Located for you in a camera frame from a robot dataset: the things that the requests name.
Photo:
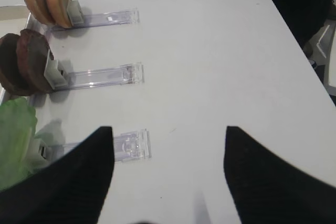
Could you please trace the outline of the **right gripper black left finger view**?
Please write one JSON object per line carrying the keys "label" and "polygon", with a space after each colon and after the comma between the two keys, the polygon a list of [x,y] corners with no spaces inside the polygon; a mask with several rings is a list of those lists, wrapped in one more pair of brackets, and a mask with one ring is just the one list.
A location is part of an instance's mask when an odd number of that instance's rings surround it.
{"label": "right gripper black left finger view", "polygon": [[102,126],[49,167],[1,192],[1,223],[97,223],[114,170]]}

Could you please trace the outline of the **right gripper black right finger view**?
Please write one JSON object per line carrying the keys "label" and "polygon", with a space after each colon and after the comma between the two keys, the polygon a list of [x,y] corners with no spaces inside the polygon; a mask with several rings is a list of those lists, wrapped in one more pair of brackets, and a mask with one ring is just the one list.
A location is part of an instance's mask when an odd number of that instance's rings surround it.
{"label": "right gripper black right finger view", "polygon": [[335,223],[335,187],[237,126],[227,127],[223,167],[241,223]]}

